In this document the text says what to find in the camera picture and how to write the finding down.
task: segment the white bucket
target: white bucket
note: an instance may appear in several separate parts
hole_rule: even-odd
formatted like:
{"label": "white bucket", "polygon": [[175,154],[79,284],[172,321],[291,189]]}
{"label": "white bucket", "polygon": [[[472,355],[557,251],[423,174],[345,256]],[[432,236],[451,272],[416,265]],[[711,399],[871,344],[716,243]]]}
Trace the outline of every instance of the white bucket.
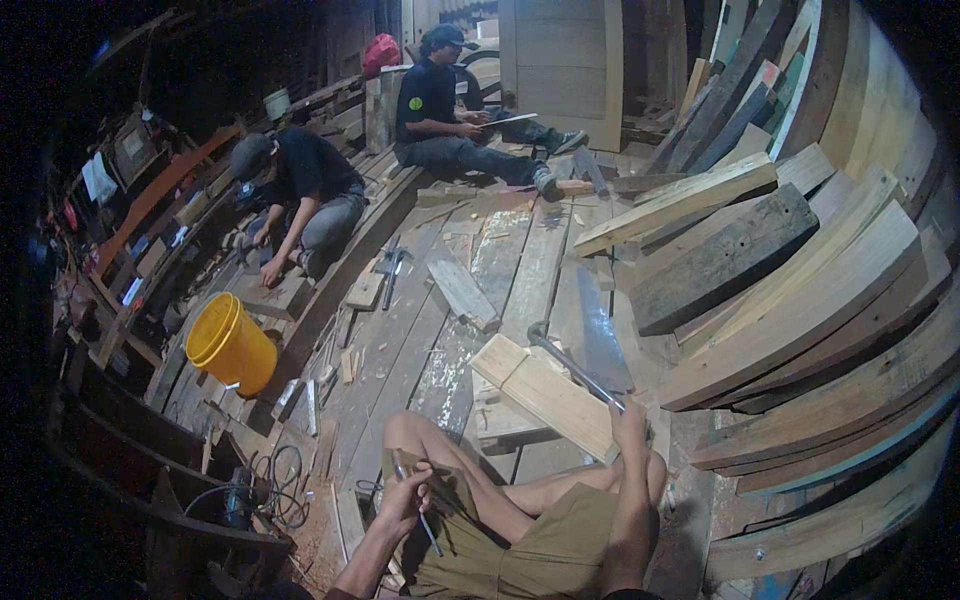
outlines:
{"label": "white bucket", "polygon": [[263,107],[267,110],[267,116],[275,121],[283,116],[283,113],[290,107],[290,94],[287,88],[282,87],[263,99]]}

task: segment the wooden door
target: wooden door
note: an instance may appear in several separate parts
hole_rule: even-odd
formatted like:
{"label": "wooden door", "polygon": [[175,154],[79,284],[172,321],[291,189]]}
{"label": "wooden door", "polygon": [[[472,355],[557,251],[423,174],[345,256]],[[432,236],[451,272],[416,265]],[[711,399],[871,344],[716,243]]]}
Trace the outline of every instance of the wooden door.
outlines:
{"label": "wooden door", "polygon": [[500,0],[500,77],[517,112],[590,148],[620,151],[623,23],[620,0]]}

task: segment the worker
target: worker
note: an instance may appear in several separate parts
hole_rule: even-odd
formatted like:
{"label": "worker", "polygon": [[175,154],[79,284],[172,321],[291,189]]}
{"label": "worker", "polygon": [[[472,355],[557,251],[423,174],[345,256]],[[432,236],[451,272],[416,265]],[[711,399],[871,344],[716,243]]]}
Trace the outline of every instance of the worker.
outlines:
{"label": "worker", "polygon": [[[371,598],[400,544],[407,585],[420,598],[657,598],[641,588],[666,465],[644,441],[643,407],[626,404],[623,415],[611,408],[620,456],[609,467],[515,486],[496,486],[430,420],[388,418],[380,510],[326,598]],[[390,476],[397,455],[413,473],[403,481]]]}
{"label": "worker", "polygon": [[238,201],[270,207],[253,236],[256,246],[274,247],[274,257],[260,268],[260,282],[276,285],[288,261],[307,276],[323,277],[368,204],[363,177],[333,144],[298,127],[276,139],[251,133],[233,148],[230,169],[241,182]]}
{"label": "worker", "polygon": [[[420,61],[400,84],[396,104],[397,161],[405,167],[480,171],[500,177],[508,185],[535,185],[548,202],[563,194],[557,177],[542,160],[511,156],[477,144],[472,138],[484,131],[480,126],[513,116],[502,108],[460,110],[456,108],[457,77],[453,64],[464,47],[463,33],[448,23],[434,27],[420,42]],[[588,141],[584,132],[558,133],[530,119],[497,126],[504,141],[537,144],[556,155]]]}

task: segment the black shirt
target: black shirt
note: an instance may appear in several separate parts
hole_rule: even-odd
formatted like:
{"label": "black shirt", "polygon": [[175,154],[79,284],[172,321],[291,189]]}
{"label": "black shirt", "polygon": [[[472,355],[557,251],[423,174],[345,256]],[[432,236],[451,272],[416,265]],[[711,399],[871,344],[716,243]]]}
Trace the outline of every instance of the black shirt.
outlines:
{"label": "black shirt", "polygon": [[364,185],[363,177],[333,144],[300,127],[292,127],[276,136],[280,144],[279,167],[270,204],[296,210],[300,199],[323,193],[328,196],[346,192],[352,185]]}
{"label": "black shirt", "polygon": [[452,66],[438,66],[431,59],[420,59],[403,76],[396,99],[396,141],[419,142],[441,133],[411,132],[407,123],[432,119],[456,123],[453,107],[457,101],[457,74]]}

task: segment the cap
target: cap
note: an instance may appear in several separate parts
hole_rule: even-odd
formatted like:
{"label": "cap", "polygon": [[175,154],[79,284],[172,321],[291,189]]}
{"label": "cap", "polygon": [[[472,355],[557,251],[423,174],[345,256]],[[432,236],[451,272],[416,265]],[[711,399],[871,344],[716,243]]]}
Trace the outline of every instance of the cap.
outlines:
{"label": "cap", "polygon": [[472,41],[464,41],[464,33],[449,23],[441,23],[434,27],[423,35],[423,39],[430,43],[452,44],[461,48],[469,48],[469,50],[476,50],[480,47]]}
{"label": "cap", "polygon": [[268,166],[270,154],[274,150],[274,140],[263,133],[251,133],[240,140],[230,153],[230,172],[242,183],[253,180]]}

